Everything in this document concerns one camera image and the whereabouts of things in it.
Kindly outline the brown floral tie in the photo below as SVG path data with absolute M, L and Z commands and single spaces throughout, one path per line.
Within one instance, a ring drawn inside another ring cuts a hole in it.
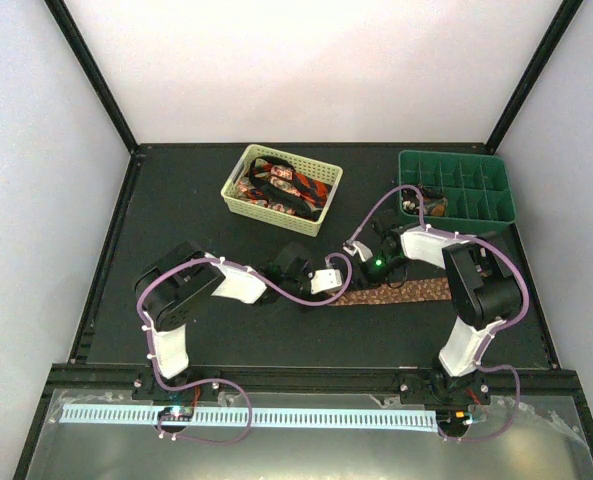
M 332 303 L 332 306 L 393 305 L 451 300 L 447 279 L 439 277 L 408 280 L 396 288 L 383 284 L 367 290 L 346 292 Z

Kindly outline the cream plastic basket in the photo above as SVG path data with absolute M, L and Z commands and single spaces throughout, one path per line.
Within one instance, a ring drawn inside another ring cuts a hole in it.
M 233 213 L 315 237 L 342 175 L 339 166 L 250 144 L 221 196 Z

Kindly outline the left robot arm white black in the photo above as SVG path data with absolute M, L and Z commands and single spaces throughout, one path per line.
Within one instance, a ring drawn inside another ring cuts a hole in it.
M 327 260 L 314 266 L 301 245 L 290 243 L 274 260 L 235 267 L 225 258 L 185 242 L 148 267 L 135 282 L 136 310 L 158 371 L 155 386 L 169 399 L 190 388 L 186 325 L 211 298 L 265 305 L 284 296 L 307 307 L 344 289 L 343 273 Z

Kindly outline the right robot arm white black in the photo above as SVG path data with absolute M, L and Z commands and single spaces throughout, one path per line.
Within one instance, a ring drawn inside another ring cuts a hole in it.
M 442 269 L 456 320 L 438 353 L 442 371 L 430 379 L 433 396 L 452 403 L 467 390 L 464 377 L 478 369 L 496 334 L 521 321 L 529 291 L 498 232 L 480 235 L 439 230 L 429 224 L 381 229 L 377 253 L 350 237 L 344 250 L 360 259 L 363 275 L 376 283 L 409 261 Z

